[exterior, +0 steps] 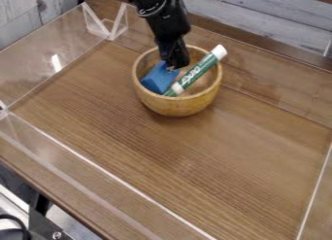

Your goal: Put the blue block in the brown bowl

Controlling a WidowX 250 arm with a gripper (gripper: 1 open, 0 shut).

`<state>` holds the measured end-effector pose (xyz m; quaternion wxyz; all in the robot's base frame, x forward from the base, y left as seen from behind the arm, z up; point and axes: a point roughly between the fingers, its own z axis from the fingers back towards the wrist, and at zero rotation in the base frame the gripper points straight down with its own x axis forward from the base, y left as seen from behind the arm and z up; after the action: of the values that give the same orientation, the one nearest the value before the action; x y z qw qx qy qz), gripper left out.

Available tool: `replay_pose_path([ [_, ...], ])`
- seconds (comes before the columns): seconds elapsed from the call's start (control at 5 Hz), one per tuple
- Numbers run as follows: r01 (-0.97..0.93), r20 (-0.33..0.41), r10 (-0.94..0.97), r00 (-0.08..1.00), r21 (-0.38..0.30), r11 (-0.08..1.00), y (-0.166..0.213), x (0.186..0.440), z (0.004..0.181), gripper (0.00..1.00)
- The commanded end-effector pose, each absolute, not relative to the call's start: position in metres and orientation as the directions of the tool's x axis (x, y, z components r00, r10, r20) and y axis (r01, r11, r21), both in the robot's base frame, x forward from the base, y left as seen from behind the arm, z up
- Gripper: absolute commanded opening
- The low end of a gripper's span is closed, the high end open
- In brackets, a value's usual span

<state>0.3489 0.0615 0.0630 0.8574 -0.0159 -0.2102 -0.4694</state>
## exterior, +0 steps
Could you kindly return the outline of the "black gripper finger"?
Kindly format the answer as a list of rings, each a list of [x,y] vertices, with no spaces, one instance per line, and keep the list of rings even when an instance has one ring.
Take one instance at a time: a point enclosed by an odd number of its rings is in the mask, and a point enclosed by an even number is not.
[[[168,71],[189,65],[191,57],[183,38],[168,42],[157,41],[156,44],[159,46],[160,58],[165,61]]]

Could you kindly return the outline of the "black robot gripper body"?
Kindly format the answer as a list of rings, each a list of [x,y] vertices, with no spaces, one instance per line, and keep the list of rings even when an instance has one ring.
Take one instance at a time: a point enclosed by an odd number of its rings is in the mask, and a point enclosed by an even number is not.
[[[183,37],[191,31],[183,0],[128,0],[128,2],[136,7],[136,14],[147,20],[156,43],[171,48],[183,48]]]

